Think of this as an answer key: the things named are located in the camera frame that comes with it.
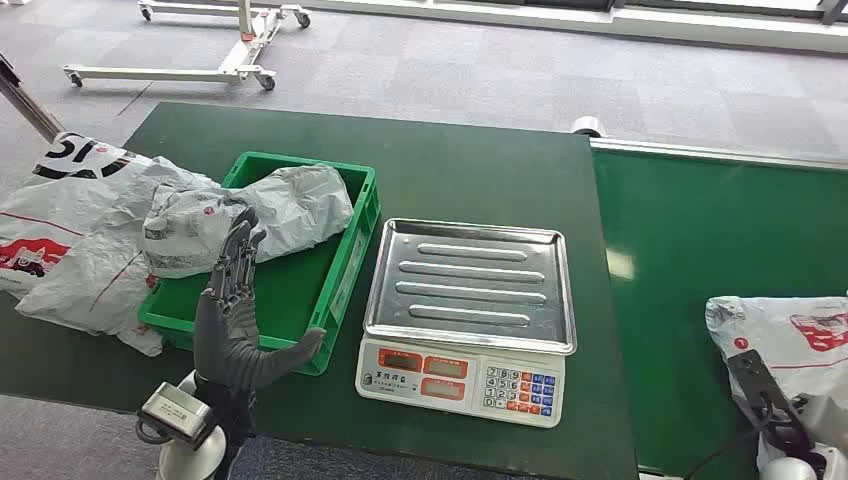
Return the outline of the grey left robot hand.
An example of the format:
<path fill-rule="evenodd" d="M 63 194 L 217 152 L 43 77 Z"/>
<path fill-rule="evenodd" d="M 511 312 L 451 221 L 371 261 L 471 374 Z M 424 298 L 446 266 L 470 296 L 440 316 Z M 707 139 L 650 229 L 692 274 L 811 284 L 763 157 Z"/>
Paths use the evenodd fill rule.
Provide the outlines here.
<path fill-rule="evenodd" d="M 233 391 L 261 389 L 297 370 L 315 356 L 326 336 L 324 329 L 312 327 L 291 346 L 259 348 L 254 279 L 258 247 L 265 237 L 252 207 L 236 216 L 199 296 L 193 322 L 196 374 Z"/>

